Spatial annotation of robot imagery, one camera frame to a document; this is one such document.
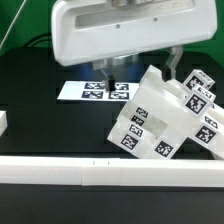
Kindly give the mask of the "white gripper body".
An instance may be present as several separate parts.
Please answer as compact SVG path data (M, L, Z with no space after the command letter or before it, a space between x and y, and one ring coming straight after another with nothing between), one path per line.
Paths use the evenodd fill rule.
M57 0L51 13L63 66L200 42L216 30L216 0Z

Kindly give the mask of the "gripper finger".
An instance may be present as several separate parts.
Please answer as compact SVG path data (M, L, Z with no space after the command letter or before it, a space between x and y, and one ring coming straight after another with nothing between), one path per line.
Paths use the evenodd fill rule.
M115 90L115 78L112 74L109 74L105 71L105 69L108 67L106 62L104 60L97 60L92 63L93 69L95 71L98 71L98 74L100 75L102 82L104 84L104 88L107 92L112 92Z
M169 52L169 56L162 69L162 79L165 82L176 78L176 66L178 65L183 55L183 46L178 45L178 46L170 47L168 49L168 52Z

